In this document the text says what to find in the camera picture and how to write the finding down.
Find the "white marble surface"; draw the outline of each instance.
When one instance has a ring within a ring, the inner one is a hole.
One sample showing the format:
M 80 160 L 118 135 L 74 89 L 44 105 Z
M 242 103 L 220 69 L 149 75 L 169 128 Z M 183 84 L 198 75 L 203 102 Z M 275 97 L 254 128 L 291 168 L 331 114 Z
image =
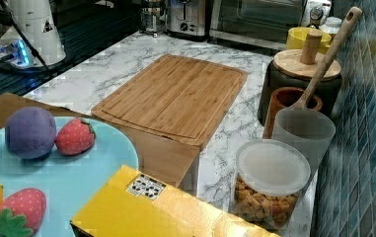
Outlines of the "white marble surface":
M 227 209 L 237 149 L 263 134 L 257 110 L 265 70 L 272 57 L 207 42 L 173 39 L 165 35 L 152 38 L 136 33 L 25 97 L 89 115 L 94 105 L 165 53 L 208 60 L 248 73 L 245 86 L 199 157 L 197 196 Z M 295 209 L 294 215 L 302 213 L 293 218 L 296 221 L 291 221 L 285 234 L 309 235 L 311 213 L 305 211 L 309 205 L 303 205 L 302 210 L 299 205 Z

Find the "toaster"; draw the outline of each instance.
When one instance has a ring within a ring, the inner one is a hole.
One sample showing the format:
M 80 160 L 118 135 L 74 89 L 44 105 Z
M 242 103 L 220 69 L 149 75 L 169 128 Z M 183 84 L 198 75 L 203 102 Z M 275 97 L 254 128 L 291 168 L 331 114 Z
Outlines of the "toaster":
M 169 0 L 167 31 L 174 36 L 204 40 L 209 32 L 206 0 Z

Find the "cardboard box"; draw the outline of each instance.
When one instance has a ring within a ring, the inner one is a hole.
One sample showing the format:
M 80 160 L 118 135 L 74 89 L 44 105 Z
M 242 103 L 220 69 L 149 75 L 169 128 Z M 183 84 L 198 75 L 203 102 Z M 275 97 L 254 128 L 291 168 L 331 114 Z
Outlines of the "cardboard box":
M 139 171 L 122 166 L 72 218 L 94 237 L 276 237 Z

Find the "light blue plate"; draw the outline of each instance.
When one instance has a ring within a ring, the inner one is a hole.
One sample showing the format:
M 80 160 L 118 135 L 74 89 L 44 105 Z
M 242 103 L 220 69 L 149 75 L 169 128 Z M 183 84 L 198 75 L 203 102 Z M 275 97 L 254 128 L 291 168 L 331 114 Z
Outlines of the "light blue plate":
M 72 117 L 56 117 L 57 132 Z M 95 145 L 81 155 L 65 157 L 55 145 L 44 160 L 22 160 L 11 155 L 0 129 L 0 185 L 4 198 L 24 188 L 46 195 L 46 212 L 36 237 L 74 236 L 70 219 L 92 195 L 125 164 L 138 169 L 138 156 L 129 139 L 103 122 L 86 119 L 96 132 Z

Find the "tile wall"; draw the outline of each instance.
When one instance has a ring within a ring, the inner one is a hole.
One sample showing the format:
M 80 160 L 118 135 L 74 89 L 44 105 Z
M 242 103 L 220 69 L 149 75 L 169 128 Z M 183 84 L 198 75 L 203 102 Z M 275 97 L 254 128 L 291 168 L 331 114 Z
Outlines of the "tile wall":
M 363 10 L 338 61 L 344 78 L 337 134 L 319 169 L 316 236 L 376 237 L 376 0 L 334 0 L 343 18 Z

